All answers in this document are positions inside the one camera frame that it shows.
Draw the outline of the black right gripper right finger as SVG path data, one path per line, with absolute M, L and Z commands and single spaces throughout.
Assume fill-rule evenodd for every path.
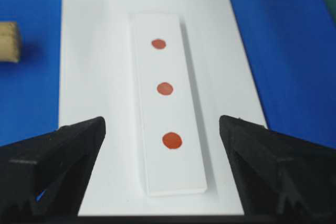
M 335 223 L 335 150 L 223 115 L 219 133 L 244 214 Z

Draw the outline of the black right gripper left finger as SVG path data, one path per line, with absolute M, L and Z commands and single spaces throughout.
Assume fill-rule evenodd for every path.
M 1 146 L 1 223 L 77 216 L 105 135 L 99 116 Z

